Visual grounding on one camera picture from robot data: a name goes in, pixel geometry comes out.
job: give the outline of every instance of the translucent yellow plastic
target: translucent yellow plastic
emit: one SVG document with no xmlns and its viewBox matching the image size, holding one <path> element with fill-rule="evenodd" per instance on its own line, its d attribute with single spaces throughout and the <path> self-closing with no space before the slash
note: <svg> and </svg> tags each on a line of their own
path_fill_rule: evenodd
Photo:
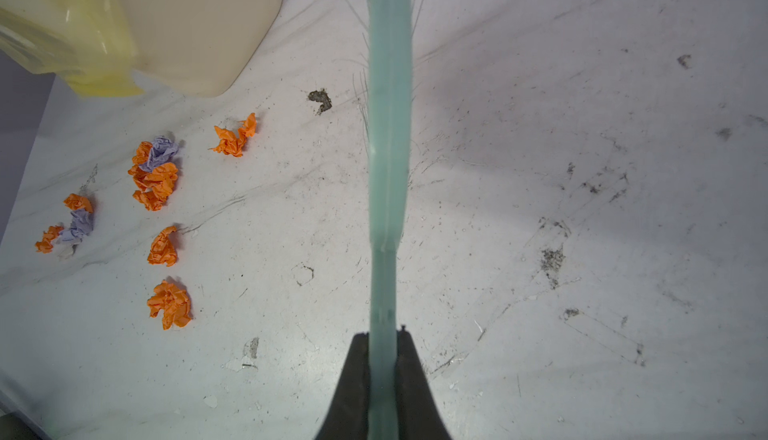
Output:
<svg viewBox="0 0 768 440">
<path fill-rule="evenodd" d="M 0 0 L 0 50 L 32 73 L 55 72 L 80 96 L 142 92 L 118 0 Z"/>
</svg>

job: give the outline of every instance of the purple crumpled paper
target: purple crumpled paper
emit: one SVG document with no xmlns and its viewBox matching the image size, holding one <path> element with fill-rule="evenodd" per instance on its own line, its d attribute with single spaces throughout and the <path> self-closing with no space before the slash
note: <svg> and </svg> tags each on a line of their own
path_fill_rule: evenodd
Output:
<svg viewBox="0 0 768 440">
<path fill-rule="evenodd" d="M 139 168 L 145 172 L 152 172 L 156 167 L 159 167 L 176 155 L 179 151 L 179 145 L 176 142 L 170 141 L 169 138 L 165 138 L 162 135 L 155 137 L 152 141 L 152 148 L 149 150 L 149 159 L 139 166 Z"/>
<path fill-rule="evenodd" d="M 72 225 L 68 229 L 62 230 L 58 236 L 60 242 L 80 243 L 86 235 L 94 229 L 94 216 L 84 208 L 72 211 Z"/>
</svg>

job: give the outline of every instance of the white table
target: white table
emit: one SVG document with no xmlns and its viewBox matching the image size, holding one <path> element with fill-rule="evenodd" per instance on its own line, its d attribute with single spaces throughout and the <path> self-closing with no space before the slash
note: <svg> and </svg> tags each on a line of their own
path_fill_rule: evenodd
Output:
<svg viewBox="0 0 768 440">
<path fill-rule="evenodd" d="M 424 1 L 398 321 L 456 439 L 768 436 L 767 13 Z M 362 32 L 285 0 L 216 99 L 56 81 L 0 247 L 0 390 L 53 438 L 312 438 L 367 328 Z M 252 111 L 244 157 L 207 150 Z M 148 212 L 126 171 L 167 132 L 181 177 Z M 93 234 L 35 253 L 82 185 Z M 178 264 L 149 265 L 174 223 Z M 148 316 L 166 276 L 184 329 Z"/>
</svg>

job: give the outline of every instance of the teal plastic handle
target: teal plastic handle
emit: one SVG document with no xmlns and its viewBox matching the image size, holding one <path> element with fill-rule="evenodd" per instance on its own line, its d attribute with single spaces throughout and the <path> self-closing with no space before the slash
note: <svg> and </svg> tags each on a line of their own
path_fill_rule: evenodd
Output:
<svg viewBox="0 0 768 440">
<path fill-rule="evenodd" d="M 396 271 L 411 147 L 411 0 L 368 0 L 369 210 L 372 251 L 369 440 L 396 440 Z"/>
</svg>

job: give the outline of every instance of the brush handle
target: brush handle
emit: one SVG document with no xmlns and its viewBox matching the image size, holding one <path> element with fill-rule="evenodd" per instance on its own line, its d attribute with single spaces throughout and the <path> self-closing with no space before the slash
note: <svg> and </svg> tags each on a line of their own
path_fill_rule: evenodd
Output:
<svg viewBox="0 0 768 440">
<path fill-rule="evenodd" d="M 368 0 L 372 249 L 369 440 L 395 440 L 396 270 L 411 142 L 411 0 Z"/>
</svg>

